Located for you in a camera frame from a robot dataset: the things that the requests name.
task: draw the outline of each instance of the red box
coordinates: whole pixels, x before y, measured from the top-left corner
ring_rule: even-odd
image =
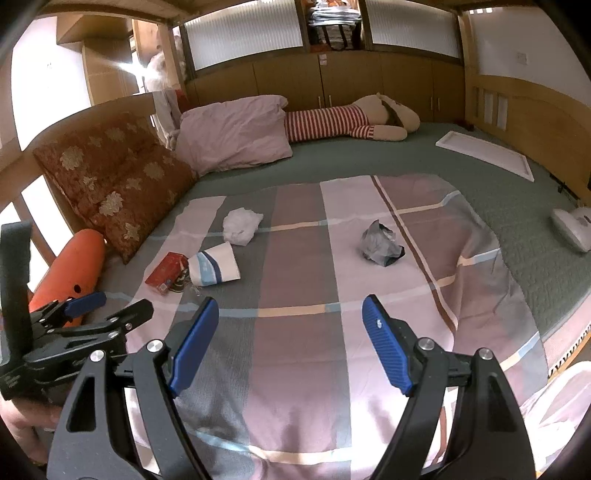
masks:
[[[145,283],[154,287],[161,295],[166,295],[176,279],[188,267],[189,259],[187,257],[183,254],[168,252]]]

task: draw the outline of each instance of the stack of papers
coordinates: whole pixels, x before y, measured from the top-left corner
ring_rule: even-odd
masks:
[[[361,22],[361,12],[354,8],[329,7],[326,2],[317,1],[316,6],[310,9],[311,27],[322,25],[355,25]]]

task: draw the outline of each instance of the brown floral cushion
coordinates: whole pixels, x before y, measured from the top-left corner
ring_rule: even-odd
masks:
[[[93,205],[88,218],[127,263],[196,179],[188,165],[154,145]]]
[[[143,148],[158,144],[142,120],[123,113],[109,122],[73,131],[42,145],[33,156],[72,205],[87,195],[94,194],[99,200],[104,196],[97,188],[98,179],[102,184],[116,181],[125,174],[122,169],[131,166],[129,160]]]
[[[126,114],[33,151],[74,211],[124,263],[197,179],[140,125]]]

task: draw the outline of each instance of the bed sheet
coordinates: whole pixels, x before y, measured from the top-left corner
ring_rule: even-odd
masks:
[[[357,176],[192,200],[176,217],[147,277],[168,251],[187,256],[222,242],[244,206],[264,214],[235,247],[240,280],[161,296],[111,278],[109,302],[147,298],[154,316],[127,336],[133,352],[191,318],[205,295],[220,325],[177,401],[208,470],[221,478],[359,479],[371,474],[406,398],[389,385],[361,321],[370,293],[419,337],[442,348],[494,352],[520,403],[546,381],[539,332],[498,241],[462,194],[434,175]],[[384,268],[358,251],[378,219],[408,252]],[[450,392],[427,462],[445,451]]]
[[[540,338],[549,342],[560,336],[558,334],[562,332],[562,342],[555,342],[554,345],[555,350],[560,350],[560,345],[567,344],[574,335],[573,329],[570,329],[571,333],[565,334],[565,328],[561,329],[561,327],[566,320],[575,317],[573,312],[576,312],[581,304],[585,305],[583,302],[591,285],[591,268],[589,268],[591,257],[573,252],[552,229],[548,217],[552,208],[570,209],[572,204],[567,197],[558,193],[557,184],[550,178],[547,171],[532,162],[530,167],[535,177],[534,183],[474,158],[437,148],[435,142],[450,129],[464,132],[453,125],[423,124],[416,134],[399,143],[353,139],[310,142],[295,145],[294,157],[288,160],[265,167],[207,175],[152,233],[126,268],[116,258],[107,262],[106,275],[103,276],[100,288],[108,292],[109,303],[107,308],[98,311],[95,317],[111,313],[133,298],[140,289],[146,266],[150,265],[170,237],[175,218],[194,199],[201,198],[204,202],[211,202],[214,200],[206,197],[220,198],[226,195],[254,192],[275,185],[294,182],[309,183],[360,174],[399,175],[422,172],[436,174],[454,185],[462,192],[480,218],[494,231],[501,246],[504,263],[523,292]],[[491,140],[484,134],[477,132],[472,134]],[[263,202],[260,208],[264,208],[265,205],[266,203]],[[218,242],[221,240],[216,239],[214,235],[212,238]],[[242,259],[242,262],[249,261],[248,257]],[[166,305],[167,303],[169,300],[164,300],[163,308],[170,311],[174,321],[190,318],[195,307],[191,302]],[[582,314],[577,318],[581,325],[587,321],[586,316]],[[236,328],[245,328],[245,326],[240,325]],[[221,356],[218,359],[222,369],[227,367],[224,364],[225,361],[235,361],[241,355],[248,354],[241,349],[238,349],[237,353],[234,352],[230,344],[225,344],[220,351],[232,352],[229,355],[230,358]],[[194,432],[202,446],[217,445],[220,439],[224,438],[235,438],[233,443],[223,444],[222,453],[217,447],[214,448],[215,454],[208,454],[204,450],[208,466],[213,468],[215,475],[216,464],[219,462],[223,464],[230,461],[230,458],[232,462],[238,458],[239,462],[251,465],[252,452],[248,449],[254,447],[256,450],[260,447],[248,443],[247,438],[240,438],[238,434],[234,437],[231,434],[228,435],[228,431],[240,431],[240,428],[236,427],[241,422],[236,415],[236,408],[223,402],[219,403],[220,391],[216,390],[215,382],[207,383],[206,387],[209,393],[206,400],[201,400],[204,401],[200,406],[201,410],[194,404],[181,406],[186,415],[184,419],[202,426],[200,432]],[[210,413],[215,415],[210,416],[204,413],[203,405],[206,405]],[[201,413],[191,418],[187,413],[191,411]],[[210,417],[215,417],[216,420],[209,420]],[[300,422],[298,418],[291,420],[294,425]],[[242,452],[242,456],[236,457],[233,453],[235,451]],[[322,450],[322,452],[324,452],[322,458],[328,456],[333,463],[339,459],[345,463],[351,461],[350,456],[347,456],[347,450],[337,448]],[[317,458],[307,459],[303,463],[311,462],[318,465],[317,460]],[[310,478],[310,467],[302,466],[299,457],[295,460],[287,458],[285,465],[292,464],[299,465],[296,470],[301,472],[301,478]],[[344,465],[343,468],[345,471],[351,469],[350,464]],[[323,476],[321,471],[314,470],[314,472],[315,476]]]

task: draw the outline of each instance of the human hand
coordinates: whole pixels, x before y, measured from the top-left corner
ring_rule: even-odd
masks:
[[[40,465],[47,463],[48,452],[33,427],[55,429],[60,413],[60,407],[26,398],[4,400],[0,395],[0,416],[6,427],[27,456]]]

